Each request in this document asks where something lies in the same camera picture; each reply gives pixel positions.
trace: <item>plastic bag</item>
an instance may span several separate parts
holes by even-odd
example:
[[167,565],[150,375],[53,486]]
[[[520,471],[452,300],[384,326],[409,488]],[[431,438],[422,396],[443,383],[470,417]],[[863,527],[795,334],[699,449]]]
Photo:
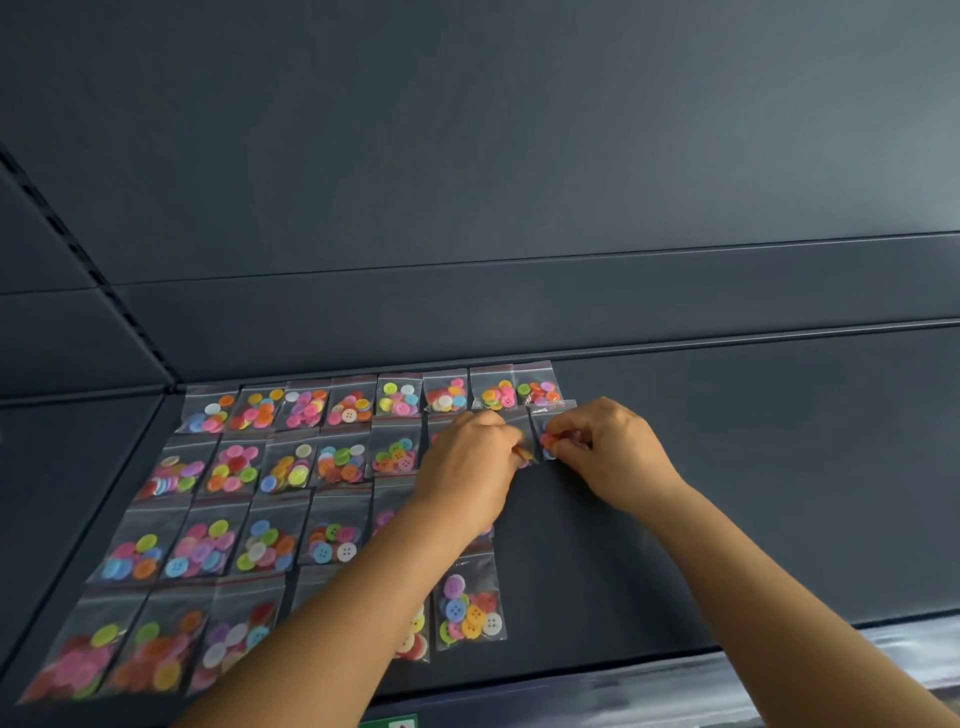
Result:
[[155,581],[189,507],[190,496],[186,494],[130,506],[113,533],[103,561],[87,581],[109,584]]
[[565,430],[558,435],[551,435],[546,431],[546,424],[548,422],[561,412],[573,409],[576,406],[576,400],[563,400],[530,410],[530,419],[533,420],[534,431],[540,442],[540,451],[543,453],[544,460],[557,459],[557,456],[550,452],[550,448],[552,448],[558,440],[576,440],[580,442],[580,432],[575,429]]
[[437,607],[437,650],[462,642],[507,639],[493,551],[461,556],[433,593]]
[[500,416],[507,425],[516,427],[523,433],[523,439],[514,445],[514,452],[523,458],[521,469],[537,462],[534,459],[536,446],[534,445],[534,431],[530,426],[530,415],[526,407],[514,407],[513,409],[500,410]]
[[557,376],[553,373],[553,364],[549,361],[515,364],[514,377],[520,404],[543,407],[564,398],[560,393]]
[[411,663],[430,662],[430,597],[428,596],[420,608],[410,619],[410,628],[406,636],[396,649],[395,660],[406,660]]
[[420,420],[392,418],[377,420],[370,434],[367,477],[373,474],[415,473],[420,465]]
[[414,494],[416,478],[407,476],[378,477],[373,481],[373,533],[383,526],[407,504]]
[[82,700],[95,693],[146,595],[93,591],[82,596],[19,702]]
[[376,377],[373,375],[341,376],[333,380],[330,400],[333,406],[326,413],[326,426],[368,423],[373,418],[376,398]]
[[339,564],[327,564],[322,567],[300,567],[297,574],[297,587],[294,590],[294,601],[290,607],[290,612],[296,612],[303,602],[326,586],[326,582],[332,579],[333,575],[339,570]]
[[306,488],[319,442],[320,432],[314,429],[278,432],[271,436],[257,494],[273,495]]
[[208,497],[251,496],[267,449],[262,432],[224,435],[207,470],[197,500]]
[[223,575],[249,509],[250,499],[243,496],[196,503],[186,515],[162,578]]
[[257,387],[244,387],[240,390],[237,403],[233,405],[228,429],[241,430],[270,429],[274,426],[274,418],[283,404],[284,387],[286,385],[265,384]]
[[187,387],[177,433],[223,432],[236,401],[236,387]]
[[423,375],[426,411],[436,414],[467,409],[469,376],[466,369],[445,369]]
[[470,370],[473,388],[472,409],[501,409],[516,407],[514,365],[479,367]]
[[376,381],[377,417],[419,417],[422,375],[380,375]]
[[287,571],[297,558],[310,494],[287,493],[254,499],[231,573]]
[[440,437],[440,433],[453,425],[453,421],[456,419],[456,417],[456,415],[430,415],[426,419],[426,434],[427,441],[429,443],[428,447],[433,447],[433,444],[437,442],[437,438]]
[[213,603],[213,587],[179,586],[150,594],[100,695],[180,690]]
[[359,483],[367,473],[370,458],[370,426],[324,427],[317,443],[317,467],[311,487],[331,488],[338,483]]
[[342,486],[313,496],[300,564],[345,564],[357,555],[370,519],[370,486]]
[[283,406],[274,420],[276,429],[319,427],[330,399],[332,379],[288,381]]
[[217,585],[187,695],[212,687],[273,631],[286,583],[278,574]]
[[216,447],[216,435],[174,435],[160,451],[150,479],[133,499],[191,493],[203,480]]

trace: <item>hand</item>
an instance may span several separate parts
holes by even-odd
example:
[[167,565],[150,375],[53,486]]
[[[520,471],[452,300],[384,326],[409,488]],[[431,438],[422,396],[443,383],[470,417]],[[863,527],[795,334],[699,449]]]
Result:
[[434,504],[468,532],[469,543],[503,510],[523,433],[496,412],[465,412],[440,433],[420,465],[413,501]]
[[546,430],[579,430],[583,442],[558,440],[553,454],[597,496],[638,518],[656,498],[684,484],[647,421],[606,397],[557,415]]

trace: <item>gray wall panel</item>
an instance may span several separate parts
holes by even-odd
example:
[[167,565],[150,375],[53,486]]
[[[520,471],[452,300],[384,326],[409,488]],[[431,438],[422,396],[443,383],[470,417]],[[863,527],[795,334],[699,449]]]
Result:
[[12,0],[0,138],[112,282],[960,229],[950,0]]
[[187,381],[960,316],[960,236],[120,286]]
[[0,667],[159,406],[133,397],[0,409]]
[[93,287],[93,279],[2,166],[0,253],[0,295]]
[[[960,607],[960,565],[948,557],[960,549],[958,357],[960,328],[944,328],[574,359],[556,371],[569,396],[609,395],[646,416],[692,484],[844,619],[863,623]],[[29,680],[101,555],[136,485],[125,487],[40,616],[0,706]],[[712,646],[665,553],[562,465],[518,474],[496,523],[496,558],[509,640],[393,665],[381,695]],[[4,724],[147,728],[182,707],[178,698],[90,701]]]
[[168,382],[99,290],[0,296],[0,399]]

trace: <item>green label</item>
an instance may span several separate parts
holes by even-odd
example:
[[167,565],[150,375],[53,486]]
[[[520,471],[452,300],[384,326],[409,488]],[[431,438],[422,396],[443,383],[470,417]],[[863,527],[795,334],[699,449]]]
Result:
[[416,716],[385,717],[360,723],[359,728],[417,728]]

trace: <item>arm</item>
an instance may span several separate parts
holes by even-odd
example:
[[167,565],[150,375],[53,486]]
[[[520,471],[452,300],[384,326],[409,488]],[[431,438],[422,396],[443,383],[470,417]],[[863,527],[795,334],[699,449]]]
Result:
[[669,552],[768,725],[960,725],[688,486],[638,415],[601,399],[547,429],[592,442],[561,440],[554,452]]
[[423,458],[410,503],[178,728],[356,726],[423,600],[503,510],[521,437],[494,412],[457,418]]

